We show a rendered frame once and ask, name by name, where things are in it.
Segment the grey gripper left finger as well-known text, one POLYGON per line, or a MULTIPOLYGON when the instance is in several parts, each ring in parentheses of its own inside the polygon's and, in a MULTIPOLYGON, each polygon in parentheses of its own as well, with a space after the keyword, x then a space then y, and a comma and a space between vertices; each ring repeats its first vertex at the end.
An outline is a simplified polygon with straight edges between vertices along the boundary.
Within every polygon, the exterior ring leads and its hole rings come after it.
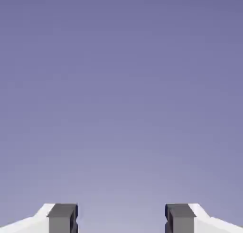
POLYGON ((0 233, 78 233, 78 204, 45 203, 32 217, 0 227, 0 233))

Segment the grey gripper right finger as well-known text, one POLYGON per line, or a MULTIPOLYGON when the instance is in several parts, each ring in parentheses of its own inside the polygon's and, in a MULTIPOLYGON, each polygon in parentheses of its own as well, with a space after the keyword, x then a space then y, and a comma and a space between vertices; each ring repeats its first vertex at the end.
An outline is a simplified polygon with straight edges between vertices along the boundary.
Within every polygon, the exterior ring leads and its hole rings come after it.
POLYGON ((165 205, 165 233, 243 233, 243 227, 211 217, 198 203, 165 205))

